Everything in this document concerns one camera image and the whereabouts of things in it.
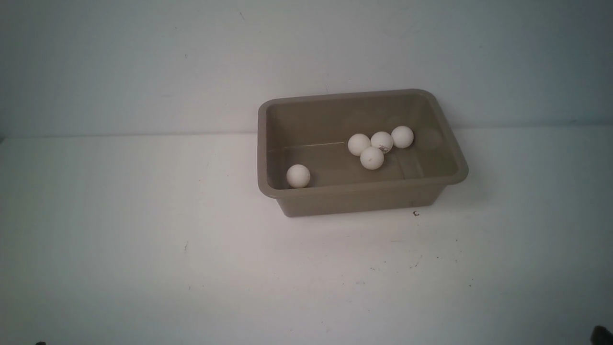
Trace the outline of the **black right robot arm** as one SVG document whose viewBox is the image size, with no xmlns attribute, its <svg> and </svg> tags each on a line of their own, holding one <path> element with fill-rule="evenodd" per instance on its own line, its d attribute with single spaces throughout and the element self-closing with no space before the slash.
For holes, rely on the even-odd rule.
<svg viewBox="0 0 613 345">
<path fill-rule="evenodd" d="M 606 327 L 596 325 L 590 336 L 591 345 L 613 345 L 613 334 Z"/>
</svg>

